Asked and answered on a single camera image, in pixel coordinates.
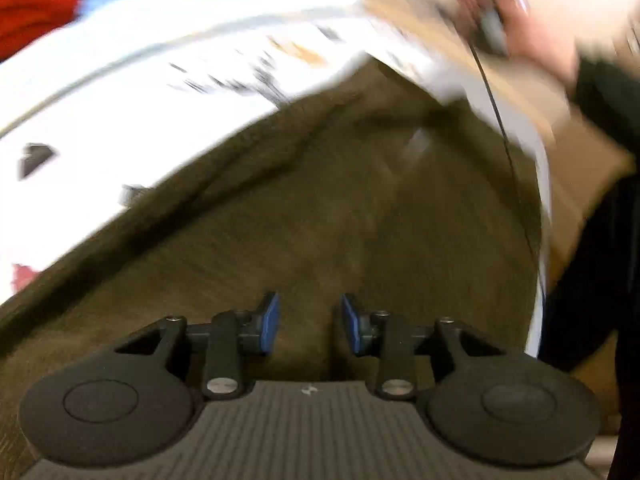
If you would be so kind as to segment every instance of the thin black wire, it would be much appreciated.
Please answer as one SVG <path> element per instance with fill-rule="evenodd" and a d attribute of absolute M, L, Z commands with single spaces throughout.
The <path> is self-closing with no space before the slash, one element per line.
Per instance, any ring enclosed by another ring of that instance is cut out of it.
<path fill-rule="evenodd" d="M 527 229 L 527 224 L 524 221 L 524 213 L 522 211 L 522 200 L 520 199 L 520 187 L 518 186 L 518 176 L 516 174 L 515 165 L 513 163 L 513 157 L 511 156 L 511 149 L 509 146 L 509 138 L 507 137 L 507 132 L 504 129 L 504 125 L 502 124 L 502 117 L 500 116 L 500 111 L 498 110 L 498 105 L 495 102 L 494 93 L 491 91 L 491 86 L 489 85 L 489 81 L 486 78 L 486 74 L 484 73 L 484 68 L 482 68 L 482 64 L 480 63 L 480 58 L 478 57 L 478 53 L 476 52 L 474 46 L 469 43 L 469 49 L 471 49 L 471 54 L 474 56 L 476 60 L 476 65 L 478 66 L 478 70 L 480 71 L 480 75 L 482 76 L 482 81 L 484 82 L 484 86 L 486 88 L 486 92 L 489 95 L 489 100 L 491 101 L 491 106 L 494 108 L 495 118 L 498 120 L 498 127 L 500 128 L 500 132 L 502 134 L 502 145 L 504 146 L 504 153 L 507 155 L 507 160 L 509 161 L 509 168 L 511 171 L 511 180 L 513 182 L 513 191 L 516 197 L 517 202 L 517 215 L 518 220 L 520 221 L 520 225 L 522 226 L 522 231 L 524 232 L 525 240 L 527 241 L 527 247 L 529 248 L 529 254 L 531 255 L 531 260 L 536 268 L 538 283 L 540 284 L 540 295 L 542 296 L 542 307 L 546 305 L 546 286 L 543 281 L 542 273 L 540 273 L 540 260 L 536 257 L 536 251 L 533 250 L 533 244 L 531 243 L 531 238 L 529 236 L 529 230 Z"/>

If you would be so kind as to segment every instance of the silver screw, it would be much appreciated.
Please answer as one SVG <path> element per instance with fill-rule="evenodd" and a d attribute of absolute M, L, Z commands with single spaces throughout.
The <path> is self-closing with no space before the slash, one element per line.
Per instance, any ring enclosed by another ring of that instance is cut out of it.
<path fill-rule="evenodd" d="M 387 395 L 394 397 L 402 397 L 410 394 L 414 390 L 414 386 L 404 379 L 389 379 L 382 383 L 382 391 Z"/>
<path fill-rule="evenodd" d="M 232 394 L 238 389 L 238 381 L 231 377 L 216 377 L 207 382 L 207 390 L 214 394 Z"/>

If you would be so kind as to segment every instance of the orange object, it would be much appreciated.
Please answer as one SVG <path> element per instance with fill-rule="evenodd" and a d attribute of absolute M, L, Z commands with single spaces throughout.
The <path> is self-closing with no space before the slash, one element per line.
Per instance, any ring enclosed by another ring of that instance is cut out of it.
<path fill-rule="evenodd" d="M 70 22 L 78 0 L 0 0 L 0 60 Z"/>

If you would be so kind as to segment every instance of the hand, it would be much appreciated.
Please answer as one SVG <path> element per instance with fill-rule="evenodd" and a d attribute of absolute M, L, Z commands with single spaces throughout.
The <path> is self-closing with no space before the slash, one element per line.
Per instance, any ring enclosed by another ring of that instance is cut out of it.
<path fill-rule="evenodd" d="M 542 23 L 523 10 L 515 0 L 458 0 L 460 8 L 454 19 L 461 36 L 470 39 L 478 28 L 480 15 L 488 6 L 497 6 L 507 40 L 510 57 L 533 62 L 550 73 L 572 92 L 578 72 L 578 55 L 574 37 L 566 30 Z"/>

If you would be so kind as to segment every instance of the brown cloth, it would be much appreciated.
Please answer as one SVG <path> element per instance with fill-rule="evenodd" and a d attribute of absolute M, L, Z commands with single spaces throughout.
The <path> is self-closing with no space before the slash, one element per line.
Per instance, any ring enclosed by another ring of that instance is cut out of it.
<path fill-rule="evenodd" d="M 540 200 L 534 162 L 511 153 L 520 206 L 502 139 L 468 103 L 443 107 L 375 60 L 210 150 L 0 310 L 0 478 L 33 461 L 16 418 L 30 384 L 167 314 L 207 322 L 277 290 L 254 378 L 369 377 L 372 358 L 334 344 L 347 291 L 522 347 L 537 266 L 520 217 L 537 251 Z"/>

